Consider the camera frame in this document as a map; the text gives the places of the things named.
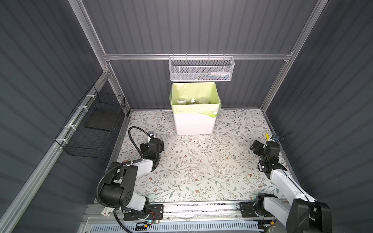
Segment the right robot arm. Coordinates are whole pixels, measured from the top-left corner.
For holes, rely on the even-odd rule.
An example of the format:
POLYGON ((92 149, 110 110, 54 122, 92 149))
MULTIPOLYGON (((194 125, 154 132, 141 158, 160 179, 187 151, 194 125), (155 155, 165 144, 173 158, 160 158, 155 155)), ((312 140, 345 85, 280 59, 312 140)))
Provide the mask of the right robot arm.
POLYGON ((259 193, 253 210, 260 216, 273 215, 288 233, 331 233, 332 215, 330 207, 317 201, 286 173, 279 163, 280 145, 269 139, 265 144, 255 140, 250 150, 259 156, 257 167, 283 193, 287 204, 277 196, 259 193))

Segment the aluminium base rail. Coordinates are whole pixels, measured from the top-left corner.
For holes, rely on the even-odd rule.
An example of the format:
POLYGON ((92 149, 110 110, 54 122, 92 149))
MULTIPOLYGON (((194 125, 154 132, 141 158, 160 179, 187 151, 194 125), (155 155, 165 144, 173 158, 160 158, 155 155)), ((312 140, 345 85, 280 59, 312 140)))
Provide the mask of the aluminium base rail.
POLYGON ((214 218, 248 218, 254 220, 274 217, 264 211, 256 211, 254 205, 254 200, 150 203, 149 217, 161 215, 164 221, 214 218))

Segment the white plastic bin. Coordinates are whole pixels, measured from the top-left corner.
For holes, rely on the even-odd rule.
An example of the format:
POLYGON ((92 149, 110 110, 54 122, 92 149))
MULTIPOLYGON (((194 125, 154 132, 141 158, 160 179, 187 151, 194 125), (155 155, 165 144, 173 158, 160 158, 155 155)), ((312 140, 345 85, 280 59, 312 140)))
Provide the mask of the white plastic bin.
POLYGON ((217 119, 204 114, 174 114, 173 117, 178 136, 210 135, 217 119))

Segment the green bin liner bag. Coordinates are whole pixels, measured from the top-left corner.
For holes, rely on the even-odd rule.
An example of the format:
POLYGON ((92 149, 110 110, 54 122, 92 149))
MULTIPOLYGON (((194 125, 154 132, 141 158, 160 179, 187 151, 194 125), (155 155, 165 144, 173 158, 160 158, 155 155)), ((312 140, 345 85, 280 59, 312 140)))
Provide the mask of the green bin liner bag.
POLYGON ((217 117, 221 100, 214 82, 173 83, 170 90, 170 105, 174 114, 204 114, 217 117), (179 98, 186 99, 186 105, 177 105, 179 98), (195 99, 208 98, 209 104, 196 104, 195 99))

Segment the green bottle yellow cap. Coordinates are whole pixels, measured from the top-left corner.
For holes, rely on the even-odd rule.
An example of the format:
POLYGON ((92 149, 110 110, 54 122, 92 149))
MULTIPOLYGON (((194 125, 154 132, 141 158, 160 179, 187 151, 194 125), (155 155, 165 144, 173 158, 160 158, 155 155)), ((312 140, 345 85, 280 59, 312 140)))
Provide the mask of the green bottle yellow cap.
POLYGON ((210 100, 208 98, 195 99, 196 104, 209 104, 210 100))

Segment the toothpaste tube in basket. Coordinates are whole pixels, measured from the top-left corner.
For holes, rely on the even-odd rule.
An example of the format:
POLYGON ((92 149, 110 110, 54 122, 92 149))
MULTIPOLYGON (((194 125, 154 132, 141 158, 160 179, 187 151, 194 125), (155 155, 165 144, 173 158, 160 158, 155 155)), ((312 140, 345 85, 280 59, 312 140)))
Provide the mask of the toothpaste tube in basket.
POLYGON ((231 73, 230 72, 211 72, 208 74, 204 74, 204 77, 209 79, 216 79, 216 80, 230 80, 231 73))

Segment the clear crushed bottle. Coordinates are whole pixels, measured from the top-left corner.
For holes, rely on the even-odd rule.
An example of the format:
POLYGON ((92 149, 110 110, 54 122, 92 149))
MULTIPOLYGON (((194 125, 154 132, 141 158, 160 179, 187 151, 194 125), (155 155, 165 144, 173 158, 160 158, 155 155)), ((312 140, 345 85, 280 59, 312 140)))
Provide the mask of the clear crushed bottle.
POLYGON ((179 98, 177 100, 177 105, 186 105, 186 103, 187 103, 187 100, 184 98, 179 98))

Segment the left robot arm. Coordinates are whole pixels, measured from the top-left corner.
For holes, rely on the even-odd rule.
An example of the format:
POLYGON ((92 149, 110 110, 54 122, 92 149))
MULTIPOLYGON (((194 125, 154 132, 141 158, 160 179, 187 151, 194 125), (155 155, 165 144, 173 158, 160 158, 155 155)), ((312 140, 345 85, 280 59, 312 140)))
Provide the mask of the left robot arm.
POLYGON ((150 201, 135 192, 135 183, 137 178, 158 167, 163 151, 163 140, 151 137, 148 143, 140 145, 143 158, 123 163, 113 162, 97 185, 97 201, 105 207, 147 215, 150 201))

